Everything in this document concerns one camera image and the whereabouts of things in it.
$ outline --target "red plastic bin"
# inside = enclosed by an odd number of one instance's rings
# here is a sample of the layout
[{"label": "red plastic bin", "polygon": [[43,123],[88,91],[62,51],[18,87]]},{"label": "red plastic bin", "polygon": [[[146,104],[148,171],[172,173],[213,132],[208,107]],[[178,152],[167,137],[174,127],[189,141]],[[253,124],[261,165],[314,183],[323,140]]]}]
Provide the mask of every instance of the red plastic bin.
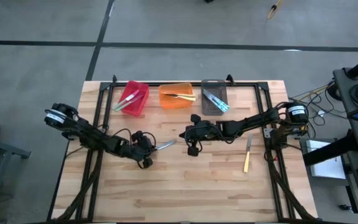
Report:
[{"label": "red plastic bin", "polygon": [[136,90],[139,90],[139,92],[138,94],[136,94],[135,97],[139,96],[140,94],[143,95],[143,97],[122,109],[123,113],[130,114],[133,116],[139,116],[142,113],[147,97],[149,97],[149,86],[144,83],[129,81],[127,86],[125,86],[124,93],[119,99],[119,102],[127,98],[127,96],[131,95]]}]

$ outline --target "wooden table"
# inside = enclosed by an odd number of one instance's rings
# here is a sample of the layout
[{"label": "wooden table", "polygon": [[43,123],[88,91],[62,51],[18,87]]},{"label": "wooden table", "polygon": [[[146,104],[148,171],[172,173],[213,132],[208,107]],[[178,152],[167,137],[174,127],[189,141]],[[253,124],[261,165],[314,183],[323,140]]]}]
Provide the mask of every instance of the wooden table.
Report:
[{"label": "wooden table", "polygon": [[[85,82],[83,86],[78,111],[88,121],[94,117],[99,84]],[[268,84],[274,106],[288,100],[283,81],[268,81]],[[112,105],[117,103],[123,89],[114,88]],[[178,135],[191,124],[191,114],[201,116],[200,88],[194,87],[193,91],[197,100],[190,108],[162,109],[158,88],[150,87],[149,98],[139,117],[111,110],[109,134],[129,128],[133,133],[137,130],[153,133],[157,144],[172,139],[178,139],[178,142],[156,152],[152,156],[154,164],[147,170],[140,170],[133,160],[105,154],[94,222],[277,221],[269,171],[263,158],[265,147],[261,128],[244,133],[231,145],[219,141],[204,142],[203,152],[198,157],[187,155],[187,146]],[[228,112],[223,116],[202,118],[240,120],[258,113],[253,88],[228,87],[227,95],[231,106]],[[249,172],[245,174],[242,170],[249,133],[253,134],[253,140]],[[120,136],[128,138],[125,132]],[[289,143],[299,146],[296,140],[289,140]],[[79,146],[78,141],[71,142],[68,152]],[[317,217],[301,152],[288,147],[283,150],[283,155],[291,190],[307,211]],[[85,159],[86,150],[83,150],[65,161],[52,218],[61,215],[80,190]],[[281,198],[287,214],[282,193]],[[85,200],[84,217],[88,202],[89,197]]]}]

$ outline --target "gray floor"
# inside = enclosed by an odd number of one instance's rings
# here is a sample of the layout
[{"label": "gray floor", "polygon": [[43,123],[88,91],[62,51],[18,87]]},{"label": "gray floor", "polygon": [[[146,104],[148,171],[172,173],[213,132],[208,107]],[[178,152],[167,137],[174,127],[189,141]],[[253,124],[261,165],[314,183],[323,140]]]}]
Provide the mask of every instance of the gray floor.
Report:
[{"label": "gray floor", "polygon": [[[358,47],[358,1],[116,0],[105,42]],[[96,41],[108,0],[0,0],[0,40]],[[67,141],[43,122],[44,109],[76,106],[92,47],[0,46],[0,140],[31,150],[14,159],[1,191],[8,223],[46,219]],[[358,52],[102,48],[93,80],[285,80],[288,95],[319,87],[332,71],[358,63]],[[335,102],[342,110],[340,102]],[[325,108],[330,106],[323,100]],[[349,122],[326,115],[317,137],[342,137]],[[358,223],[344,187],[311,179],[320,218]]]}]

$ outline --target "orange plastic bin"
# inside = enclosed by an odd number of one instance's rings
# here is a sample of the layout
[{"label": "orange plastic bin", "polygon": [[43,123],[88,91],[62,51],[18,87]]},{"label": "orange plastic bin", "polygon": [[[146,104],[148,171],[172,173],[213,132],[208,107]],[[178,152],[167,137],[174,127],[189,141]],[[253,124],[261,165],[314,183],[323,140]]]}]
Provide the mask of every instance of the orange plastic bin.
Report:
[{"label": "orange plastic bin", "polygon": [[191,83],[160,85],[158,88],[158,93],[160,95],[160,105],[164,109],[185,108],[191,106],[191,104],[193,103],[192,101],[189,100],[175,98],[164,94],[164,93],[193,94],[193,87],[191,86]]}]

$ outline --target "floor tile line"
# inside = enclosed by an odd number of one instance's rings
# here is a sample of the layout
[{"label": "floor tile line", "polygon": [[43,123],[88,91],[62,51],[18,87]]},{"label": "floor tile line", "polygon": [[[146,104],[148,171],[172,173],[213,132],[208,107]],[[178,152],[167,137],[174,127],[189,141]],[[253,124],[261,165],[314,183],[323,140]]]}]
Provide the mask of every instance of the floor tile line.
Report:
[{"label": "floor tile line", "polygon": [[109,3],[106,8],[106,12],[104,13],[104,19],[102,22],[102,26],[100,28],[98,41],[96,43],[96,47],[93,50],[91,62],[89,63],[88,72],[86,73],[85,81],[91,81],[93,78],[93,73],[96,68],[96,63],[98,62],[100,49],[103,43],[104,35],[106,34],[107,26],[109,24],[111,11],[114,5],[114,0],[109,0]]},{"label": "floor tile line", "polygon": [[0,40],[0,45],[94,47],[96,42]]},{"label": "floor tile line", "polygon": [[358,47],[313,47],[285,45],[234,45],[234,44],[171,44],[171,43],[124,43],[103,42],[102,47],[147,49],[215,49],[215,50],[284,50],[318,52],[358,52]]}]

